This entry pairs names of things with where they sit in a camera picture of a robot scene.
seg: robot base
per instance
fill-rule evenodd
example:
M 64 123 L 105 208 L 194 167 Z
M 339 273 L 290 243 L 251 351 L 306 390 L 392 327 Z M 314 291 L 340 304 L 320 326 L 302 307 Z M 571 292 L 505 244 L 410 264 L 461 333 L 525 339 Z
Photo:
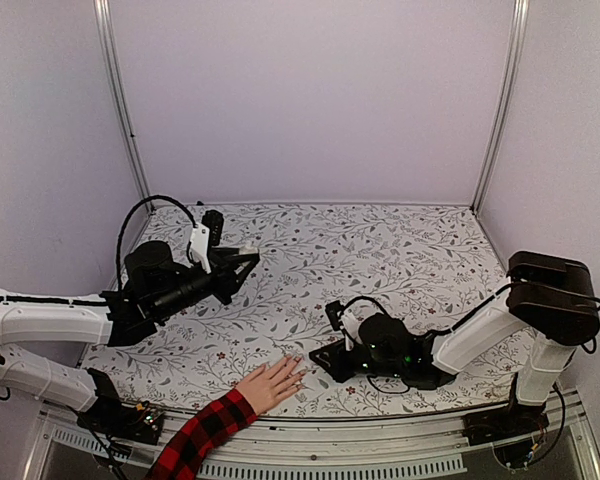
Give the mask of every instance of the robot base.
M 531 459 L 529 453 L 533 448 L 533 440 L 523 440 L 512 445 L 504 445 L 493 449 L 496 460 L 510 470 L 526 469 Z
M 517 402 L 515 394 L 517 381 L 516 374 L 511 385 L 509 403 L 505 407 L 470 413 L 462 418 L 463 434 L 469 439 L 470 445 L 481 445 L 526 435 L 549 426 L 544 405 L 529 407 Z
M 107 374 L 93 368 L 87 372 L 96 383 L 98 399 L 89 410 L 79 414 L 78 426 L 107 436 L 157 445 L 164 423 L 162 411 L 149 406 L 149 402 L 139 404 L 139 408 L 122 405 Z
M 356 344 L 347 350 L 345 340 L 325 345 L 309 353 L 309 358 L 322 367 L 331 378 L 343 383 L 356 374 L 400 378 L 408 387 L 418 390 L 435 390 L 455 379 L 431 364 L 430 354 L 414 355 L 413 361 L 378 361 L 368 349 Z

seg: white arm segment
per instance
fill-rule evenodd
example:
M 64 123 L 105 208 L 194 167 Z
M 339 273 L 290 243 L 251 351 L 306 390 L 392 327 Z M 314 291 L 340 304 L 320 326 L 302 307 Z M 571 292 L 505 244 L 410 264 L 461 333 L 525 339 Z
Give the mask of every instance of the white arm segment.
M 0 297 L 18 297 L 0 289 Z M 26 297 L 45 298 L 38 295 Z M 55 297 L 102 303 L 98 295 Z M 106 344 L 111 336 L 109 308 L 103 306 L 63 305 L 54 303 L 0 302 L 0 345 L 24 341 L 72 341 Z
M 69 368 L 35 355 L 18 345 L 0 347 L 0 386 L 17 388 L 79 412 L 96 402 L 96 385 L 86 370 Z
M 538 333 L 526 365 L 518 373 L 518 403 L 539 406 L 547 401 L 551 387 L 578 347 L 565 347 Z
M 433 365 L 456 375 L 471 361 L 497 343 L 528 325 L 509 313 L 508 291 L 478 310 L 467 323 L 433 342 Z
M 360 336 L 358 335 L 360 322 L 355 315 L 351 313 L 351 311 L 347 310 L 344 312 L 344 314 L 342 314 L 342 317 L 340 317 L 340 321 L 342 322 L 342 327 L 347 330 L 349 335 L 351 335 L 351 338 L 360 343 Z M 353 342 L 347 335 L 344 336 L 344 345 L 347 352 L 353 350 Z
M 187 255 L 190 260 L 200 262 L 205 272 L 211 273 L 211 264 L 209 263 L 209 257 L 207 257 L 208 248 L 209 229 L 200 224 L 191 230 Z

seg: human arm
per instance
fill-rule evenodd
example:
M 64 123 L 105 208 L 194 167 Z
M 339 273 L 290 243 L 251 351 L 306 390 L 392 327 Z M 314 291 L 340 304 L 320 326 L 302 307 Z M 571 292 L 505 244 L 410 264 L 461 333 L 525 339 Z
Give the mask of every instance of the human arm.
M 302 388 L 304 372 L 293 374 L 301 360 L 285 356 L 271 368 L 261 365 L 204 407 L 169 441 L 145 480 L 194 480 L 213 448 Z

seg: human hand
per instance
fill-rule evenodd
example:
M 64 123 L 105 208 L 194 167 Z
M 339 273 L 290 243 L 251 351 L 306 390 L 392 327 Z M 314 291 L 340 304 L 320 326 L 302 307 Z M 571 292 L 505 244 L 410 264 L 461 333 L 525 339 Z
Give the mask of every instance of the human hand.
M 302 357 L 285 355 L 273 367 L 262 364 L 236 385 L 256 415 L 262 415 L 304 387 L 300 382 L 306 371 L 292 374 Z

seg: floral tablecloth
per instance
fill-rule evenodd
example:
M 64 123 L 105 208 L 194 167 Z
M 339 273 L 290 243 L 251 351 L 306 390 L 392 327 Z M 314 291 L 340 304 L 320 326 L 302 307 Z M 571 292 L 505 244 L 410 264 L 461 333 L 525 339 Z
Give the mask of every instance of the floral tablecloth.
M 126 348 L 91 347 L 83 367 L 107 372 L 127 399 L 197 410 L 263 362 L 304 354 L 339 338 L 324 315 L 336 299 L 370 295 L 409 330 L 453 324 L 485 298 L 503 272 L 465 207 L 393 205 L 227 205 L 223 246 L 251 243 L 261 262 L 229 306 L 209 298 L 171 318 L 156 335 Z M 162 207 L 142 238 L 168 241 L 186 263 L 186 217 Z M 362 307 L 360 316 L 365 311 Z M 506 399 L 511 375 L 532 343 L 521 331 L 476 359 L 453 384 L 388 395 L 366 378 L 336 384 L 311 363 L 306 388 L 274 417 L 420 414 Z M 400 391 L 394 379 L 376 380 Z

